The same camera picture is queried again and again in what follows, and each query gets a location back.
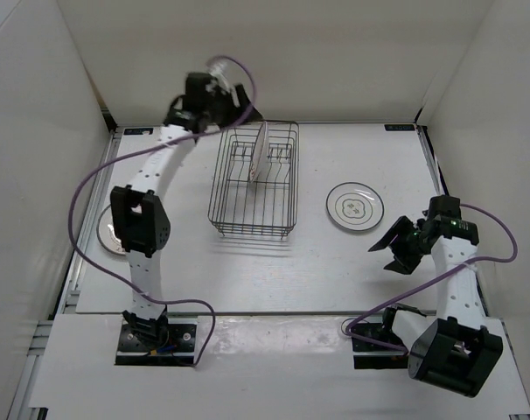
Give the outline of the green rimmed white plate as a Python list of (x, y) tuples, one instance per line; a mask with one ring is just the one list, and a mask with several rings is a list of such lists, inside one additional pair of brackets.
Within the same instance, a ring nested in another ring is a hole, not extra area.
[(334, 186), (327, 194), (325, 207), (335, 225), (352, 233), (376, 228), (385, 214), (381, 196), (370, 186), (358, 182)]

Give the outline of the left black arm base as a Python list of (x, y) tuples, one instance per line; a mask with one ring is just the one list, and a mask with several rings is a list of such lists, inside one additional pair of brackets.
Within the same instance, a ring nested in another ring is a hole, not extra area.
[(190, 367), (195, 361), (198, 321), (168, 318), (156, 338), (142, 336), (125, 320), (115, 351), (116, 366)]

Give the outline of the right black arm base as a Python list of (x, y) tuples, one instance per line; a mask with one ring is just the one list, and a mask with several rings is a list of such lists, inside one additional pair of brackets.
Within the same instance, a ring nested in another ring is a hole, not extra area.
[[(340, 330), (345, 338), (352, 340), (352, 357), (355, 370), (395, 370), (408, 367), (408, 356), (402, 351), (348, 336), (345, 329), (351, 321), (351, 318), (345, 319)], [(366, 321), (357, 324), (352, 328), (352, 333), (396, 347), (404, 346), (395, 334), (382, 326), (381, 322)]]

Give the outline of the red patterned plate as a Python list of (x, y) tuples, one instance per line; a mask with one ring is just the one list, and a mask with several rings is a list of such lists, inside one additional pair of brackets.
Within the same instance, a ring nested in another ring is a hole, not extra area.
[(98, 217), (96, 235), (98, 242), (109, 254), (125, 256), (121, 240), (115, 234), (110, 205), (105, 206)]
[(262, 170), (262, 166), (266, 160), (268, 150), (268, 123), (262, 122), (257, 137), (255, 139), (255, 146), (252, 154), (252, 160), (248, 171), (248, 181), (255, 182)]

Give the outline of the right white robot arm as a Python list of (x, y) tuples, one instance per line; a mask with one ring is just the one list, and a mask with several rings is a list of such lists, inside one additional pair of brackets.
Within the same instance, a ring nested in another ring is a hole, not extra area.
[(477, 254), (477, 226), (456, 216), (417, 223), (402, 216), (370, 249), (385, 248), (394, 256), (386, 270), (410, 275), (424, 256), (431, 256), (442, 281), (436, 286), (434, 319), (412, 306), (390, 306), (378, 328), (379, 342), (391, 350), (404, 345), (410, 378), (476, 396), (503, 352), (501, 337), (488, 330), (469, 262)]

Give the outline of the wire dish rack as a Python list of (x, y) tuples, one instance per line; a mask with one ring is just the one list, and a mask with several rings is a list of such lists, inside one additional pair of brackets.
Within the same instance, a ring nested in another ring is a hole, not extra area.
[(266, 122), (267, 156), (253, 183), (248, 181), (248, 171), (261, 123), (221, 134), (207, 217), (224, 236), (281, 239), (296, 226), (299, 124), (283, 120)]

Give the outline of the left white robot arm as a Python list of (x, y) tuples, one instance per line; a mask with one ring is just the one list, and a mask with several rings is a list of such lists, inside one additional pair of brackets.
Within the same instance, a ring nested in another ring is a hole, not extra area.
[[(157, 139), (159, 150), (149, 154), (141, 169), (125, 186), (114, 186), (110, 209), (114, 232), (121, 241), (134, 285), (132, 305), (123, 313), (138, 339), (149, 350), (165, 346), (169, 338), (166, 305), (162, 299), (161, 250), (171, 236), (171, 223), (163, 197), (179, 167), (194, 150), (197, 135), (210, 125), (233, 124), (250, 105), (242, 84), (225, 90), (213, 83), (188, 87), (172, 102)], [(172, 141), (190, 134), (194, 138)]]

